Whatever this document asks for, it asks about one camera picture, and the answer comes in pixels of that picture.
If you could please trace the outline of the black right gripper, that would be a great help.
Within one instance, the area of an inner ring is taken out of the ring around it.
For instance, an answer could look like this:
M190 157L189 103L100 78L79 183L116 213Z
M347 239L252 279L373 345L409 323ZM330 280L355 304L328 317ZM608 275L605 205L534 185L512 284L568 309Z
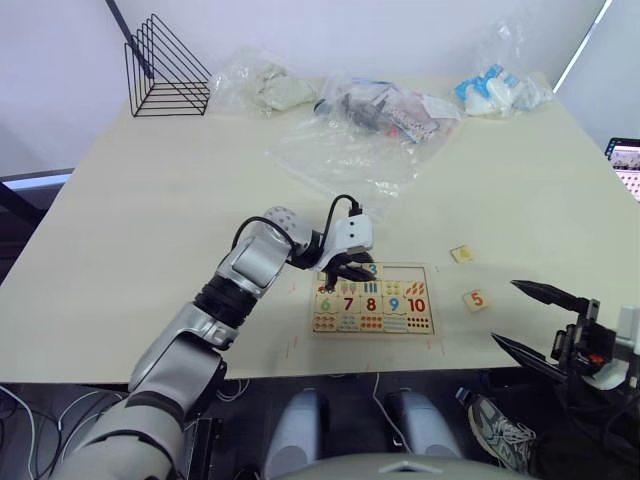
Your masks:
M512 280L511 284L541 303L557 305L578 314L574 324L556 332L551 357L558 361L562 370L575 371L582 376L593 376L612 361L616 332L598 323L598 300L576 297L555 286L531 280ZM549 363L543 354L500 334L491 332L490 336L521 366L550 381L566 382L567 374Z

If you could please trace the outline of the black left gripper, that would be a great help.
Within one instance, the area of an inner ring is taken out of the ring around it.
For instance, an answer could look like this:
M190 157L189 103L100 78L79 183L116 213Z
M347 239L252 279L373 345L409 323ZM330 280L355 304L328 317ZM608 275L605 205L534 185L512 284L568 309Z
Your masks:
M329 283L336 283L338 279L353 282L373 281L374 274L362 265L374 262L375 260L367 251L338 254L331 260L331 269L326 270L327 281Z

